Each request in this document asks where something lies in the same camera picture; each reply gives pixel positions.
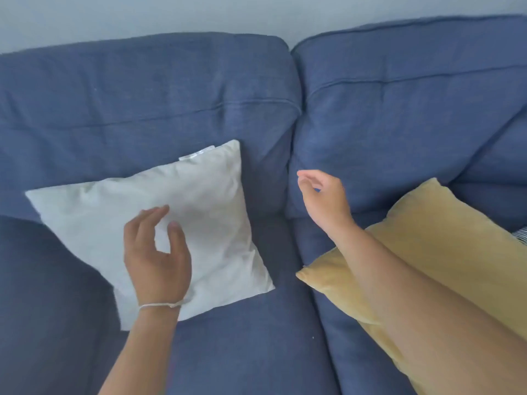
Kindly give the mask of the person's left forearm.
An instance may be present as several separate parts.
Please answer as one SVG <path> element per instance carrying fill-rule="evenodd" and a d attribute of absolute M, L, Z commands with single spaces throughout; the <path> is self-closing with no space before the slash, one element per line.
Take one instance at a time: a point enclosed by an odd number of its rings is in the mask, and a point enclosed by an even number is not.
<path fill-rule="evenodd" d="M 164 395 L 180 307 L 139 311 L 98 395 Z"/>

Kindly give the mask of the blue sofa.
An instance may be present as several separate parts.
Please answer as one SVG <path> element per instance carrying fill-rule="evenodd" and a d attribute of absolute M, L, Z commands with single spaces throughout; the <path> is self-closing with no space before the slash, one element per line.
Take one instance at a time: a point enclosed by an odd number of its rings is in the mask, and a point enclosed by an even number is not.
<path fill-rule="evenodd" d="M 24 192 L 127 177 L 241 142 L 276 289 L 178 324 L 168 395 L 414 395 L 351 317 L 295 277 L 333 243 L 296 172 L 381 221 L 437 178 L 527 226 L 527 16 L 439 17 L 307 38 L 165 33 L 0 54 L 0 395 L 96 395 L 128 334 L 110 285 Z"/>

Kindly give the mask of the white pillow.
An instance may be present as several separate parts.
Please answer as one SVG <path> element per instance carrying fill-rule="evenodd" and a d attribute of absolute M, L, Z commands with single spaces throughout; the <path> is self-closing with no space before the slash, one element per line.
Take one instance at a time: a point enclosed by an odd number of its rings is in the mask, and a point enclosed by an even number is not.
<path fill-rule="evenodd" d="M 123 261 L 123 228 L 140 210 L 168 205 L 155 245 L 169 252 L 167 226 L 182 226 L 192 279 L 180 320 L 274 290 L 253 243 L 241 183 L 240 142 L 207 147 L 128 178 L 61 185 L 25 193 L 44 225 L 114 288 L 121 330 L 139 303 Z"/>

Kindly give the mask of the thin white wrist band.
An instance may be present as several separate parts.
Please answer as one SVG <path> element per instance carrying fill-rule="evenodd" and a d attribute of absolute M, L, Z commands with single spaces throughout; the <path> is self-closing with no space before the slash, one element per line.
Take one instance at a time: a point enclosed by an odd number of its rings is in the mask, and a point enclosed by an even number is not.
<path fill-rule="evenodd" d="M 156 303 L 142 304 L 142 305 L 139 305 L 138 309 L 139 310 L 143 310 L 143 309 L 150 308 L 150 307 L 167 307 L 167 308 L 170 308 L 170 309 L 176 309 L 176 308 L 181 307 L 184 304 L 185 304 L 185 300 L 182 299 L 182 300 L 180 300 L 178 302 L 175 302 L 175 303 L 156 302 Z"/>

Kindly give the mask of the person's right forearm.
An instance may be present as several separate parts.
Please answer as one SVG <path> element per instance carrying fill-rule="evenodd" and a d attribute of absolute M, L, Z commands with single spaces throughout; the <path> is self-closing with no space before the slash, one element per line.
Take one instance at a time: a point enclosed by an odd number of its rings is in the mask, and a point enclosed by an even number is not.
<path fill-rule="evenodd" d="M 527 395 L 527 342 L 353 221 L 325 228 L 415 377 L 436 395 Z"/>

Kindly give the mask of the yellow pillow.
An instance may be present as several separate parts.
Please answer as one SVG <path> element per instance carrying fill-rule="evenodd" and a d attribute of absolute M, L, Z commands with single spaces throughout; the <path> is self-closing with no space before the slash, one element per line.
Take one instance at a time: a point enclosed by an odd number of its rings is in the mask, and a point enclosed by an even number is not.
<path fill-rule="evenodd" d="M 437 179 L 429 179 L 404 195 L 385 219 L 366 231 L 409 265 L 527 341 L 527 245 L 457 199 Z M 338 248 L 296 276 L 357 320 L 409 378 L 417 395 L 431 395 L 408 369 Z"/>

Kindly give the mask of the person's left hand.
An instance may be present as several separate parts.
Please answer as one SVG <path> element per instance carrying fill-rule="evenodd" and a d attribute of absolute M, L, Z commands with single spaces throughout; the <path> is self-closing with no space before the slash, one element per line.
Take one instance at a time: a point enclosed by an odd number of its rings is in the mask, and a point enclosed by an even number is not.
<path fill-rule="evenodd" d="M 169 210 L 168 205 L 142 210 L 124 225 L 124 264 L 139 305 L 178 302 L 190 286 L 191 264 L 177 265 L 170 257 L 170 243 L 168 252 L 159 251 L 155 245 L 155 228 Z"/>

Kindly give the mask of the person's right hand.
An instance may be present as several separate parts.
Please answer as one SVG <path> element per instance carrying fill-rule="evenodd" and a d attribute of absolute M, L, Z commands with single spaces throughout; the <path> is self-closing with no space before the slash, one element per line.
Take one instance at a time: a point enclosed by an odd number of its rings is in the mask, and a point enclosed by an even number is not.
<path fill-rule="evenodd" d="M 311 201 L 304 201 L 304 205 L 308 215 L 332 240 L 338 239 L 355 223 L 344 186 L 332 175 L 325 191 Z"/>

